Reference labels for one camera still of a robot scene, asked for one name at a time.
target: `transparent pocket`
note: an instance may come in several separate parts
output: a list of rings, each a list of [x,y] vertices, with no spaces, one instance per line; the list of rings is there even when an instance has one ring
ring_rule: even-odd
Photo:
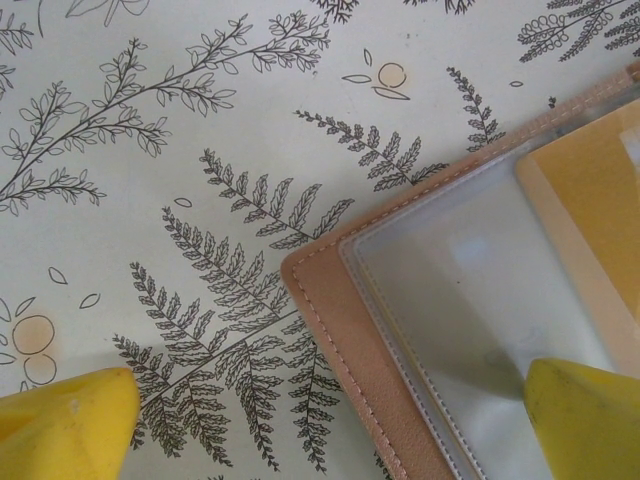
[[[515,175],[518,159],[553,138],[493,160],[341,245],[458,478],[552,478],[522,402],[534,358],[619,371]]]

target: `orange dot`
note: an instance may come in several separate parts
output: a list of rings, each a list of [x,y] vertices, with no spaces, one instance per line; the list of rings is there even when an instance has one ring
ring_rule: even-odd
[[[407,80],[402,65],[397,63],[385,63],[378,72],[378,80],[385,87],[398,88]]]
[[[13,328],[13,344],[23,355],[33,355],[47,348],[55,337],[51,320],[42,315],[23,318]]]
[[[58,373],[56,361],[49,355],[41,353],[28,357],[24,361],[24,374],[31,383],[46,385],[51,383]]]

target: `white stitching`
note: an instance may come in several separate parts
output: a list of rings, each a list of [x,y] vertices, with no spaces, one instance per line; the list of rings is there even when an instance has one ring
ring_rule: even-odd
[[[640,75],[640,72],[633,72],[631,74],[631,77],[635,79],[639,75]],[[419,198],[423,197],[427,193],[432,192],[438,186],[448,183],[452,178],[455,178],[458,175],[462,174],[463,172],[466,172],[466,171],[468,171],[468,170],[470,170],[472,168],[475,168],[475,167],[485,163],[490,158],[497,157],[498,155],[500,155],[504,151],[508,150],[509,148],[513,147],[514,145],[519,145],[519,144],[524,143],[524,141],[526,141],[526,139],[532,138],[535,134],[537,134],[542,129],[544,129],[544,128],[546,128],[546,127],[548,127],[548,126],[550,126],[550,125],[552,125],[554,123],[555,124],[560,123],[560,120],[563,119],[564,117],[568,116],[568,115],[573,115],[576,110],[585,109],[588,106],[587,104],[589,102],[591,102],[592,100],[594,100],[595,98],[600,97],[600,96],[602,96],[604,94],[607,94],[607,92],[609,92],[613,88],[619,88],[620,85],[622,85],[623,83],[626,83],[628,81],[629,81],[628,76],[625,76],[623,78],[620,78],[617,82],[609,85],[607,88],[599,90],[597,92],[594,92],[589,97],[587,97],[584,101],[582,101],[579,104],[573,105],[571,108],[565,110],[562,114],[560,114],[559,116],[553,118],[551,121],[546,121],[545,123],[542,123],[541,125],[537,126],[536,128],[528,130],[527,132],[523,132],[518,138],[516,138],[516,139],[512,140],[511,142],[505,144],[501,148],[498,148],[496,150],[491,150],[491,151],[487,152],[482,159],[476,160],[476,161],[472,162],[470,165],[467,165],[466,167],[464,167],[464,168],[462,168],[460,170],[457,170],[455,173],[452,173],[448,177],[445,177],[444,179],[442,179],[440,182],[436,183],[435,185],[433,185],[431,187],[427,187],[424,190],[422,190],[419,193],[417,193],[416,195],[414,195],[413,197],[409,198],[408,200],[405,200],[400,205],[396,205],[395,207],[393,207],[390,210],[387,210],[386,212],[378,215],[377,217],[373,218],[372,220],[369,220],[368,222],[366,222],[365,224],[359,226],[358,228],[354,228],[353,230],[349,231],[348,233],[340,236],[338,239],[334,240],[333,242],[331,242],[331,243],[319,248],[318,250],[315,250],[315,251],[307,254],[307,256],[305,256],[305,257],[301,258],[300,260],[298,260],[291,267],[291,275],[292,275],[292,277],[295,279],[296,283],[298,284],[298,288],[300,289],[300,291],[304,295],[305,300],[309,304],[309,307],[311,308],[311,311],[314,313],[314,315],[316,317],[316,320],[318,321],[318,323],[320,324],[320,326],[322,328],[322,332],[327,337],[327,340],[329,340],[329,343],[331,344],[331,347],[333,348],[335,354],[337,355],[338,359],[340,360],[340,363],[342,363],[342,365],[344,367],[344,370],[347,373],[349,379],[356,386],[356,389],[358,391],[358,395],[360,395],[360,397],[362,398],[362,401],[363,401],[365,407],[367,408],[369,415],[371,415],[371,417],[373,418],[373,421],[375,422],[376,426],[379,429],[379,433],[382,435],[382,437],[387,442],[387,446],[389,447],[391,452],[393,452],[393,457],[396,460],[396,462],[398,464],[398,467],[399,467],[400,471],[402,472],[402,475],[405,478],[409,479],[410,477],[407,474],[407,471],[405,470],[404,466],[402,465],[402,461],[400,460],[400,458],[398,457],[398,454],[396,453],[396,451],[394,450],[393,446],[391,445],[391,442],[389,441],[389,438],[387,437],[386,432],[384,431],[384,429],[382,428],[382,426],[378,422],[378,419],[376,418],[375,413],[373,412],[373,410],[369,406],[369,402],[367,401],[367,398],[364,396],[364,394],[363,394],[363,392],[362,392],[362,390],[360,388],[360,385],[358,385],[358,382],[356,382],[356,380],[353,378],[353,375],[351,374],[351,370],[349,369],[348,365],[344,361],[344,358],[342,357],[342,355],[338,351],[338,347],[334,343],[333,338],[331,337],[331,335],[327,331],[327,328],[326,328],[324,322],[322,321],[322,319],[320,318],[320,315],[316,311],[315,306],[313,305],[313,302],[311,301],[311,299],[307,295],[306,290],[302,286],[302,282],[300,281],[300,279],[298,278],[298,275],[296,274],[296,268],[298,267],[298,265],[301,265],[302,263],[304,263],[308,259],[313,258],[318,253],[321,253],[321,252],[323,252],[323,251],[325,251],[325,250],[327,250],[329,248],[334,247],[336,244],[338,244],[339,242],[341,242],[345,238],[350,237],[350,236],[352,236],[352,235],[354,235],[354,234],[356,234],[358,232],[361,232],[365,228],[367,228],[367,227],[369,227],[369,226],[371,226],[371,225],[373,225],[375,223],[378,223],[380,220],[386,218],[387,216],[391,215],[392,213],[396,212],[397,210],[405,207],[409,203],[412,203],[412,202],[418,200]]]

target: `yellow plastic piece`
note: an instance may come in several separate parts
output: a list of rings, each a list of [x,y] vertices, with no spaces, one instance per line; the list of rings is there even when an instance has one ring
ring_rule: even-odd
[[[117,479],[139,398],[126,368],[0,398],[0,479]]]
[[[538,359],[525,406],[554,479],[640,479],[640,380]]]

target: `fern leaf drawing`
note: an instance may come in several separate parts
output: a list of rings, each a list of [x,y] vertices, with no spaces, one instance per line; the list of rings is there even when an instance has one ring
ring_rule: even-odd
[[[264,273],[262,252],[247,262],[241,244],[231,249],[228,238],[216,242],[210,232],[203,235],[197,227],[181,222],[169,207],[163,213],[165,229],[182,256],[208,284],[214,303],[224,308],[218,318],[230,323],[229,330],[252,333],[280,319],[289,296],[278,273]]]
[[[520,58],[521,62],[563,47],[569,42],[574,29],[581,26],[580,33],[559,61],[574,58],[616,21],[616,17],[619,23],[605,31],[604,36],[619,38],[606,44],[605,48],[614,50],[640,41],[636,34],[635,19],[638,17],[634,17],[640,13],[638,0],[554,0],[547,4],[547,8],[561,13],[539,16],[522,27],[518,41],[528,45],[529,50]],[[634,55],[640,56],[640,49]]]
[[[226,387],[235,388],[256,447],[276,472],[279,464],[273,455],[273,427],[267,422],[273,418],[270,413],[275,410],[273,401],[280,396],[273,389],[282,383],[282,379],[258,372],[274,370],[284,365],[280,357],[264,355],[283,344],[281,339],[271,335],[251,343],[242,341],[221,355],[215,367],[216,379],[224,377]]]
[[[269,244],[276,250],[289,250],[299,247],[310,240],[315,240],[320,235],[332,229],[340,220],[340,217],[354,202],[353,199],[343,199],[329,209],[320,219],[319,224],[309,233],[305,226],[308,216],[311,213],[321,184],[314,184],[302,192],[288,217],[284,214],[289,197],[289,187],[293,182],[292,178],[280,181],[272,194],[269,194],[268,176],[262,175],[258,178],[252,193],[249,193],[249,176],[247,172],[236,178],[230,164],[222,165],[215,152],[207,149],[200,161],[207,167],[204,172],[210,175],[208,183],[220,185],[224,190],[220,192],[223,198],[233,199],[231,211],[242,209],[249,210],[245,216],[244,223],[252,223],[257,220],[266,220],[266,224],[258,229],[256,236],[270,237],[280,234],[280,239]]]
[[[182,249],[185,257],[189,258],[189,252],[196,251],[194,247],[198,246],[199,232],[191,230],[187,224],[178,225],[179,220],[168,211],[165,211],[165,217],[167,226],[170,227],[168,230],[176,243],[188,243],[189,246]],[[132,263],[134,286],[141,293],[138,299],[141,304],[150,307],[147,316],[154,321],[165,340],[164,347],[169,352],[169,361],[163,360],[163,353],[154,355],[152,348],[141,349],[125,337],[116,335],[113,339],[120,355],[133,368],[140,385],[141,421],[136,425],[131,444],[135,449],[140,448],[144,444],[146,432],[150,431],[151,439],[160,444],[165,455],[179,457],[186,444],[185,437],[191,435],[213,461],[232,466],[223,446],[227,432],[225,425],[229,423],[229,419],[222,413],[226,407],[217,399],[224,389],[215,384],[224,373],[225,386],[228,389],[235,388],[258,449],[269,466],[277,469],[278,463],[272,454],[270,439],[273,428],[268,420],[271,419],[269,411],[273,409],[270,402],[279,396],[273,389],[282,383],[282,379],[256,372],[285,365],[278,356],[264,355],[284,342],[270,335],[258,337],[258,334],[273,323],[288,318],[295,311],[279,315],[278,312],[286,306],[288,297],[284,287],[275,288],[277,275],[261,276],[261,255],[245,267],[244,254],[238,248],[230,254],[228,241],[223,241],[216,247],[214,239],[206,234],[200,240],[200,246],[197,248],[207,251],[208,257],[205,259],[223,262],[220,266],[225,272],[232,272],[236,278],[242,278],[245,285],[253,285],[256,298],[264,301],[275,290],[267,304],[271,309],[267,315],[268,321],[262,320],[258,329],[235,329],[250,333],[230,343],[227,341],[228,332],[233,329],[222,328],[215,333],[207,331],[213,312],[207,310],[202,313],[200,299],[183,305],[178,294],[170,297],[164,287],[156,286],[155,280],[144,267],[139,263]],[[242,311],[250,310],[245,306],[240,308]],[[179,373],[174,372],[176,365],[181,367]]]
[[[580,32],[580,35],[569,50],[560,57],[560,61],[569,60],[584,50],[611,20],[613,20],[613,15],[604,10],[599,10],[587,18],[582,27],[582,32]]]
[[[365,152],[360,156],[358,165],[368,168],[367,178],[375,180],[373,187],[375,192],[400,185],[416,185],[447,167],[447,164],[437,163],[418,171],[414,169],[422,146],[420,137],[416,138],[409,149],[398,158],[401,143],[398,132],[393,132],[389,142],[380,149],[380,131],[376,126],[369,128],[365,138],[364,128],[360,124],[351,128],[345,122],[334,120],[333,117],[322,117],[317,113],[312,115],[300,110],[294,113],[309,123],[316,123],[318,128],[326,129],[327,135],[340,134],[338,143],[347,145],[347,150],[357,153]]]
[[[324,12],[325,18],[333,23],[347,23],[353,15],[353,9],[359,5],[358,0],[311,0]]]
[[[227,458],[222,447],[227,432],[224,425],[230,420],[218,413],[226,407],[216,399],[223,388],[212,385],[213,372],[198,370],[186,376],[175,386],[172,400],[177,404],[177,412],[182,418],[184,428],[200,442],[214,461],[228,467],[233,464]]]
[[[625,47],[632,43],[640,41],[640,17],[633,17],[624,23],[617,25],[610,29],[604,35],[606,38],[614,38],[606,45],[607,50],[615,50],[616,48]],[[633,55],[640,57],[640,48],[633,52]]]
[[[333,378],[331,369],[317,345],[311,338],[302,317],[282,330],[285,335],[295,335],[297,338],[283,348],[285,352],[294,353],[295,357],[289,362],[289,367],[298,373],[289,382],[296,385],[292,398],[298,399],[298,404],[291,410],[300,414],[293,423],[299,428],[298,438],[303,438],[302,449],[308,454],[309,462],[313,463],[318,472],[325,473],[324,465],[326,437],[330,432],[327,428],[333,416],[328,409],[337,405],[340,399],[335,392],[340,391],[340,385]]]
[[[470,7],[473,6],[476,0],[445,0],[444,11],[445,13],[453,12],[456,15],[461,13],[467,13]],[[414,7],[421,3],[428,3],[429,0],[404,0],[405,5],[413,5]]]
[[[453,67],[448,67],[447,72],[449,72],[449,76],[453,78],[453,81],[458,86],[458,90],[462,92],[462,99],[467,102],[464,110],[473,117],[468,121],[469,126],[478,131],[478,133],[469,135],[469,141],[473,145],[468,147],[467,150],[476,152],[482,147],[504,137],[505,132],[498,131],[498,121],[491,119],[491,108],[482,106],[482,97],[478,95],[469,79],[463,77],[460,70],[456,70]]]

